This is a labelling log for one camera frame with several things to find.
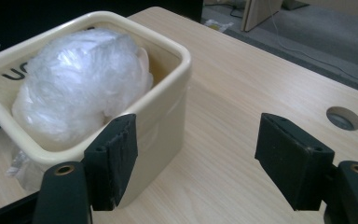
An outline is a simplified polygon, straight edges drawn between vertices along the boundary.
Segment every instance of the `plastic bag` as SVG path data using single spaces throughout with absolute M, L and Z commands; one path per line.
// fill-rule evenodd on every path
M 214 20 L 207 20 L 204 25 L 208 26 L 211 29 L 214 29 L 216 31 L 219 31 L 221 33 L 225 32 L 226 29 L 228 29 L 230 26 L 234 25 L 234 22 L 229 22 L 227 24 L 214 21 Z
M 23 151 L 16 149 L 14 150 L 16 154 L 11 166 L 7 169 L 6 176 L 15 177 L 27 194 L 37 192 L 40 190 L 43 174 L 48 167 L 31 161 Z
M 137 53 L 129 35 L 102 28 L 51 41 L 27 64 L 13 118 L 44 149 L 74 146 L 151 88 Z

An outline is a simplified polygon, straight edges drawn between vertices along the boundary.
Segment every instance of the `cable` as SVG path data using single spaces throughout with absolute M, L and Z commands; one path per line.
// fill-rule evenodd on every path
M 326 63 L 326 62 L 323 62 L 323 61 L 321 61 L 321 60 L 319 60 L 319 59 L 316 59 L 316 58 L 310 56 L 309 54 L 307 54 L 306 52 L 301 51 L 301 50 L 299 50 L 299 49 L 290 49 L 290 48 L 287 48 L 287 47 L 281 42 L 281 39 L 280 39 L 280 36 L 279 36 L 278 26 L 277 26 L 277 24 L 275 23 L 275 18 L 274 18 L 273 12 L 272 12 L 270 0 L 268 0 L 268 6 L 269 6 L 269 12 L 271 13 L 272 23 L 274 24 L 275 31 L 276 31 L 276 34 L 277 34 L 278 44 L 279 44 L 283 49 L 286 49 L 286 50 L 289 50 L 289 51 L 292 51 L 292 52 L 296 52 L 296 53 L 302 54 L 302 55 L 304 55 L 304 56 L 306 56 L 306 57 L 311 58 L 312 60 L 314 60 L 314 61 L 316 61 L 316 62 L 323 63 L 323 64 L 326 64 L 326 65 L 328 65 L 328 66 L 334 67 L 334 68 L 338 69 L 339 71 L 343 72 L 345 75 L 347 75 L 347 76 L 349 76 L 349 77 L 351 77 L 351 78 L 353 78 L 353 79 L 358 80 L 358 77 L 355 77 L 355 76 L 353 76 L 353 75 L 347 73 L 347 72 L 344 71 L 342 68 L 340 68 L 340 67 L 338 67 L 338 66 L 336 66 L 336 65 L 333 65 L 333 64 L 331 64 L 331 63 Z

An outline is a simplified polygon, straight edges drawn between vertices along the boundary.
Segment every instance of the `rectangular container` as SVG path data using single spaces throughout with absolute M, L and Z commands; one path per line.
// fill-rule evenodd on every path
M 136 198 L 182 148 L 186 89 L 191 67 L 190 54 L 183 46 L 112 12 L 92 12 L 68 21 L 0 52 L 0 126 L 31 161 L 41 167 L 83 158 L 83 151 L 103 128 L 74 147 L 48 151 L 13 119 L 11 107 L 23 78 L 28 76 L 24 64 L 50 40 L 90 27 L 129 34 L 139 47 L 147 51 L 149 71 L 154 77 L 153 88 L 122 113 L 137 115 L 139 148 L 127 191 L 120 203 L 122 207 Z

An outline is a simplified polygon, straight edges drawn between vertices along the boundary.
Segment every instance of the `gray floor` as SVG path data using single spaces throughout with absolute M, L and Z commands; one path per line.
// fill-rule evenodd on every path
M 205 6 L 202 18 L 232 22 L 225 34 L 358 90 L 358 18 L 315 6 L 281 8 L 273 18 L 242 32 L 242 18 L 235 17 L 242 14 L 229 6 Z

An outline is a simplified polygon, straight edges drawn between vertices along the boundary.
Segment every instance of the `wooden table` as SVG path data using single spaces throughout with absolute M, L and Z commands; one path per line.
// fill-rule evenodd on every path
M 358 130 L 334 126 L 331 106 L 358 115 L 358 91 L 161 8 L 131 16 L 189 49 L 183 149 L 130 205 L 94 212 L 94 223 L 323 223 L 320 212 L 294 212 L 254 159 L 262 112 L 300 126 L 358 161 Z M 25 195 L 5 177 L 10 139 L 0 131 L 0 207 Z

